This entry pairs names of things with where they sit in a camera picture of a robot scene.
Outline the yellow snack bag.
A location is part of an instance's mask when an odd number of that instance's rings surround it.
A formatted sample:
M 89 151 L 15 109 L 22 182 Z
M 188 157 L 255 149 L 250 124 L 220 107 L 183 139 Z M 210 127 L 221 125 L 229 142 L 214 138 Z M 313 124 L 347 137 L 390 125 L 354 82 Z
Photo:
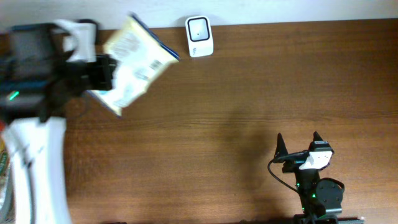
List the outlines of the yellow snack bag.
M 115 115 L 145 94 L 151 83 L 180 56 L 166 46 L 136 14 L 126 19 L 104 44 L 104 53 L 117 62 L 110 90 L 90 90 L 89 94 Z

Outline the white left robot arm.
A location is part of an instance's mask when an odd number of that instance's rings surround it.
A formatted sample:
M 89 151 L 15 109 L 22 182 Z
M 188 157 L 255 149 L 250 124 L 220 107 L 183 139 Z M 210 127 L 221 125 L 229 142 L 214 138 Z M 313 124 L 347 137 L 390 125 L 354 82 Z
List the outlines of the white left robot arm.
M 1 76 L 1 134 L 11 160 L 16 223 L 70 223 L 63 165 L 64 107 L 112 89 L 116 61 L 97 54 L 98 24 L 57 19 L 11 27 Z

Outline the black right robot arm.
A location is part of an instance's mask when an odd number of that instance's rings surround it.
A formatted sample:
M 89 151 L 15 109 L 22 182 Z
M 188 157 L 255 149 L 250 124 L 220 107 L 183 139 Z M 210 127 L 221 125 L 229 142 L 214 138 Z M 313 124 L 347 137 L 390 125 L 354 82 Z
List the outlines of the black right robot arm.
M 344 183 L 332 178 L 321 178 L 319 172 L 330 165 L 334 150 L 328 141 L 313 133 L 313 140 L 307 150 L 289 153 L 282 134 L 277 135 L 274 157 L 267 170 L 282 185 L 293 190 L 300 198 L 302 213 L 292 218 L 292 223 L 364 223 L 360 218 L 338 218 L 343 209 L 341 203 L 345 192 Z M 295 185 L 291 186 L 278 178 L 271 170 L 272 164 L 282 164 L 284 174 L 295 175 Z

